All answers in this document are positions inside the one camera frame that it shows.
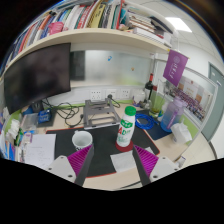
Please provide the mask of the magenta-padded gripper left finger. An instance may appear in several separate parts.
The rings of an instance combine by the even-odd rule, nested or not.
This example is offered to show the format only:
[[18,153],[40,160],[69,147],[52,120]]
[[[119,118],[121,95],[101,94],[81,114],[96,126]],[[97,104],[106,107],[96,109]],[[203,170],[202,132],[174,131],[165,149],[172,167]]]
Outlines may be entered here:
[[87,146],[69,156],[59,156],[46,170],[65,180],[82,186],[94,155],[94,146]]

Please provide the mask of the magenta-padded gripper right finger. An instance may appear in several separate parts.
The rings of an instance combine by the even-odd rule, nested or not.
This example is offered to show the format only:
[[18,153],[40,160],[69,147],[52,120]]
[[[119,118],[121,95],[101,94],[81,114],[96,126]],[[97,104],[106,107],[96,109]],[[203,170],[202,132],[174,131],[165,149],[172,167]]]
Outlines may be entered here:
[[157,157],[137,145],[133,147],[133,156],[143,186],[164,178],[179,170],[168,157]]

